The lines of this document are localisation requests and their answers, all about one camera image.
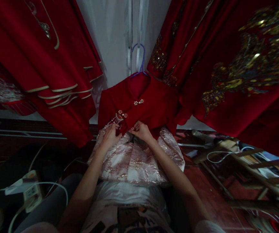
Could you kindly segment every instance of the red dress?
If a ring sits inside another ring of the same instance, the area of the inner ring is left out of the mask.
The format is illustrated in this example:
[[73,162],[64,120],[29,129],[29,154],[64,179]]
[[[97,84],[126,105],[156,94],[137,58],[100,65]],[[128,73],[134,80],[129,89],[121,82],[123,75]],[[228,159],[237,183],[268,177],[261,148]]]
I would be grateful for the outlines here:
[[0,62],[37,111],[82,147],[93,139],[100,58],[74,0],[0,0]]
[[150,77],[147,89],[135,97],[130,89],[132,75],[117,85],[102,91],[100,110],[98,114],[98,127],[102,129],[116,114],[122,116],[120,132],[124,135],[131,129],[136,121],[145,123],[155,139],[160,136],[160,130],[166,125],[175,135],[177,124],[173,121],[177,114],[177,91],[164,83]]
[[148,70],[179,90],[178,124],[193,114],[279,156],[279,110],[264,116],[279,102],[279,1],[172,1],[168,17]]

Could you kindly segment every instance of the power strip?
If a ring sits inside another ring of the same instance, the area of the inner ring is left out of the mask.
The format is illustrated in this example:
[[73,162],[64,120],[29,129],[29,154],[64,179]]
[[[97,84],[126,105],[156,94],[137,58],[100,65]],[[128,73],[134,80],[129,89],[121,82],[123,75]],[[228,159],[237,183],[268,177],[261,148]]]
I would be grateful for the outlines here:
[[[33,178],[35,179],[35,182],[39,182],[37,172],[35,170],[31,170],[29,173],[23,176],[23,179],[28,179],[28,178]],[[32,206],[28,206],[26,201],[33,196],[35,197],[36,201]],[[30,188],[28,188],[27,190],[25,190],[23,192],[23,197],[24,197],[24,205],[26,206],[25,209],[26,213],[32,212],[43,200],[43,195],[42,195],[40,185],[35,184]]]

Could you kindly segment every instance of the blue plastic hanger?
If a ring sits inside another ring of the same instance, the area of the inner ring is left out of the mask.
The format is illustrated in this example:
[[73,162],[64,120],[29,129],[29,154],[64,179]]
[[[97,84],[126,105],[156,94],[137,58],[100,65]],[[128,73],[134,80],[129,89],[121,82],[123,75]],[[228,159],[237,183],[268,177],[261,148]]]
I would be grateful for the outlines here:
[[[134,47],[132,48],[132,52],[134,51],[134,48],[135,48],[136,45],[138,45],[138,43],[136,43],[136,44],[134,45]],[[136,75],[138,75],[138,74],[141,73],[141,72],[144,73],[145,75],[149,76],[149,75],[144,71],[144,62],[145,62],[146,50],[145,50],[145,47],[143,46],[143,44],[140,44],[140,45],[141,45],[141,46],[143,47],[143,49],[144,49],[144,56],[143,56],[142,65],[141,65],[141,67],[140,67],[140,69],[139,69],[139,72],[134,73],[134,74],[131,76],[131,78],[134,77],[134,76],[136,76]]]

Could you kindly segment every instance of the person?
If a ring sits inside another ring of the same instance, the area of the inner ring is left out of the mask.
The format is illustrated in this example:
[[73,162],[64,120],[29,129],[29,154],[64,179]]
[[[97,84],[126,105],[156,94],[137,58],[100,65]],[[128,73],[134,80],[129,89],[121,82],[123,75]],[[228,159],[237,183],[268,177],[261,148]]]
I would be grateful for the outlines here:
[[[40,223],[34,228],[37,232],[173,232],[160,187],[109,181],[97,185],[105,155],[122,137],[122,134],[116,136],[118,127],[112,124],[107,128],[57,227]],[[195,188],[152,137],[148,126],[138,121],[130,133],[147,143],[154,152],[183,201],[192,232],[224,233],[212,222]]]

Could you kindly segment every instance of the pink embroidered fabric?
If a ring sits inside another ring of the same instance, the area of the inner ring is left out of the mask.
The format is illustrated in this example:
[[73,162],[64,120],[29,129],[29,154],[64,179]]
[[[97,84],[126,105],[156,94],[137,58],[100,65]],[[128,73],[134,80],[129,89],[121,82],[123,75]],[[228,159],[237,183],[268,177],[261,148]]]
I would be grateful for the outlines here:
[[[99,131],[88,164],[91,163],[104,134],[103,130]],[[165,153],[183,171],[185,160],[175,138],[166,127],[161,129],[160,137],[157,141]],[[102,166],[100,179],[138,185],[169,185],[164,171],[157,163],[149,146],[129,132],[108,151]]]

